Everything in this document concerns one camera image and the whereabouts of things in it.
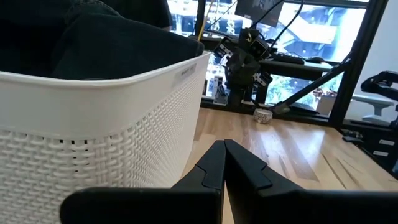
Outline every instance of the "wooden tabletop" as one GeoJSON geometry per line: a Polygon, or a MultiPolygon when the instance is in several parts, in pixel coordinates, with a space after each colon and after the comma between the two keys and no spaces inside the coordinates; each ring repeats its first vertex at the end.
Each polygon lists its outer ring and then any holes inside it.
{"type": "MultiPolygon", "coordinates": [[[[184,175],[219,139],[233,139],[306,189],[398,190],[398,181],[333,128],[200,108],[184,175]]],[[[225,195],[223,223],[233,223],[225,195]]]]}

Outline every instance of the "computer monitor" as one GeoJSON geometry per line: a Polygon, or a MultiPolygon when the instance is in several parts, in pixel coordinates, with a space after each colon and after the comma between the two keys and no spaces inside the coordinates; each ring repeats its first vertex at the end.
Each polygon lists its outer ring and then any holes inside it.
{"type": "MultiPolygon", "coordinates": [[[[252,21],[259,20],[279,0],[238,0],[235,14],[252,21]]],[[[276,27],[283,4],[279,4],[260,22],[276,27]]]]}

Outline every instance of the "white laundry basket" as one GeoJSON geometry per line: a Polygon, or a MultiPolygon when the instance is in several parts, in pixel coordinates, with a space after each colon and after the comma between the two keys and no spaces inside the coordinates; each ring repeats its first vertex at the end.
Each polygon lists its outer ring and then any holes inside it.
{"type": "Polygon", "coordinates": [[[63,199],[85,187],[171,187],[209,56],[120,80],[0,72],[0,223],[58,223],[63,199]]]}

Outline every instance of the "basket rim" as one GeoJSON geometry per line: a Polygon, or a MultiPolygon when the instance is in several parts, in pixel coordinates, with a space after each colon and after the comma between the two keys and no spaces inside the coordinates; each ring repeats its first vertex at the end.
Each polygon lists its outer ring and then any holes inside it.
{"type": "Polygon", "coordinates": [[[206,57],[211,52],[204,51],[201,56],[197,56],[195,58],[191,58],[189,60],[175,63],[173,65],[169,65],[163,68],[158,68],[153,71],[148,71],[145,73],[141,73],[138,75],[134,75],[127,78],[120,78],[114,80],[63,80],[58,78],[44,78],[44,77],[36,77],[33,75],[24,75],[18,73],[4,72],[0,71],[0,82],[13,82],[13,83],[23,83],[23,84],[32,84],[32,85],[40,85],[40,86],[52,86],[52,87],[64,87],[64,88],[111,88],[111,87],[120,87],[131,85],[133,83],[142,82],[144,80],[156,77],[165,72],[176,69],[181,64],[187,62],[193,62],[197,58],[206,57]]]}

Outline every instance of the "yellow cable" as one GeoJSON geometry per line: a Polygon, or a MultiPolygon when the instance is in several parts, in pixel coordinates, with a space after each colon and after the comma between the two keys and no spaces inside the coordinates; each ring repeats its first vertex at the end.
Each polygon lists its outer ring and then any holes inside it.
{"type": "Polygon", "coordinates": [[[215,0],[211,0],[209,10],[207,11],[207,14],[205,16],[205,20],[203,21],[203,24],[201,25],[201,29],[200,29],[199,36],[198,36],[198,41],[200,41],[201,36],[203,35],[203,31],[205,30],[205,25],[206,25],[206,22],[207,22],[207,18],[209,16],[209,12],[210,12],[211,7],[213,6],[214,1],[215,0]]]}

